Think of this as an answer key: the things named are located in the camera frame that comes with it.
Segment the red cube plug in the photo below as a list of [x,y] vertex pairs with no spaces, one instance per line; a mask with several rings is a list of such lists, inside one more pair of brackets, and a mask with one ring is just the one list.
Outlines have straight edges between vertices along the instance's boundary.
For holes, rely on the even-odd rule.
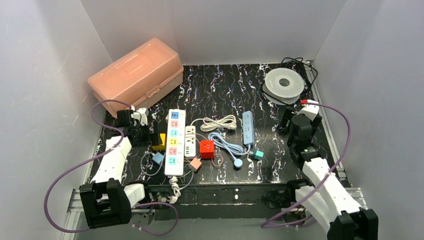
[[215,143],[212,140],[201,140],[199,153],[202,159],[212,160],[215,158]]

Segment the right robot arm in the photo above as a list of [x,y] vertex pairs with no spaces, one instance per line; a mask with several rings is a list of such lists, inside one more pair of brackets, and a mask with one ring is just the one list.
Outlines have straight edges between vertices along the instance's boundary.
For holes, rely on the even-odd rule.
[[307,179],[287,183],[285,196],[306,208],[329,240],[376,240],[379,218],[343,187],[312,138],[321,123],[319,107],[306,105],[298,113],[287,110],[288,147],[293,161]]

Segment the light blue charger plug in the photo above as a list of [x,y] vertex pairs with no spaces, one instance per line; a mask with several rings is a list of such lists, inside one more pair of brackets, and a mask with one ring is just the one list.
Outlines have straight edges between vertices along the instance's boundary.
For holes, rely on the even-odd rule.
[[156,152],[153,154],[152,161],[157,165],[161,166],[164,160],[164,155],[160,152]]

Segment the large white power strip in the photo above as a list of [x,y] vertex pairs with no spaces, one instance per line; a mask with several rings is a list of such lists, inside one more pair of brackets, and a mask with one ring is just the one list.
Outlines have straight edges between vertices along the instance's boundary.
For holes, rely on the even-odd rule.
[[180,177],[184,174],[186,111],[170,109],[168,111],[165,176]]

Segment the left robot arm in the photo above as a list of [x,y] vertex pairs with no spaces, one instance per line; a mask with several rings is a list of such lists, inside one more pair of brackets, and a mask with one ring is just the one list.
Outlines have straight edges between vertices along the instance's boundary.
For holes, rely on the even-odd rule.
[[113,129],[106,132],[105,151],[100,166],[89,183],[79,188],[83,211],[90,229],[123,225],[130,222],[137,204],[153,201],[145,180],[123,183],[123,171],[133,147],[152,141],[147,108],[117,111]]

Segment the light blue power strip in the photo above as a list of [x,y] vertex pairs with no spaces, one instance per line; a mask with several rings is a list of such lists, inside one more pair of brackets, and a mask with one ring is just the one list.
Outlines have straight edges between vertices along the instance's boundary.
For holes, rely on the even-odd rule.
[[242,133],[243,144],[251,146],[255,141],[255,134],[253,113],[250,110],[242,113]]

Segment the yellow cube socket adapter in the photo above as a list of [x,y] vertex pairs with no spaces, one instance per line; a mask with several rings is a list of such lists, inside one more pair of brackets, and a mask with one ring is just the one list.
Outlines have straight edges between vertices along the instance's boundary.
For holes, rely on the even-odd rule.
[[151,147],[154,151],[165,151],[166,150],[166,134],[165,133],[154,133],[150,137]]

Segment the pink charger plug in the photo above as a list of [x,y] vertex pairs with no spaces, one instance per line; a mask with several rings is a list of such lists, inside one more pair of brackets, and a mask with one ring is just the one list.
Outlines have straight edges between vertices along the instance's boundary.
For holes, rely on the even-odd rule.
[[199,158],[194,157],[188,164],[189,168],[193,171],[193,172],[197,172],[198,169],[202,166],[202,162]]

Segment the teal charger plug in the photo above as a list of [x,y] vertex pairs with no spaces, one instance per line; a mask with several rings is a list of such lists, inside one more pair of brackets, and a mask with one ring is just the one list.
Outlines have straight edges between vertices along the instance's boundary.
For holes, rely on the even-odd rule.
[[250,152],[249,152],[249,156],[250,156],[252,159],[255,159],[255,160],[260,161],[260,160],[262,160],[262,159],[263,159],[263,157],[264,157],[264,153],[263,153],[262,151],[260,151],[260,150],[253,150],[253,151],[250,151]]

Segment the small white USB power strip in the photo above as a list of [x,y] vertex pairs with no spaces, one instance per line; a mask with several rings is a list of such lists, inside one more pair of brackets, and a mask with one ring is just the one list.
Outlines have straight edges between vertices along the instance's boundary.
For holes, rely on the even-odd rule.
[[185,127],[184,157],[192,160],[196,157],[196,127],[189,125]]

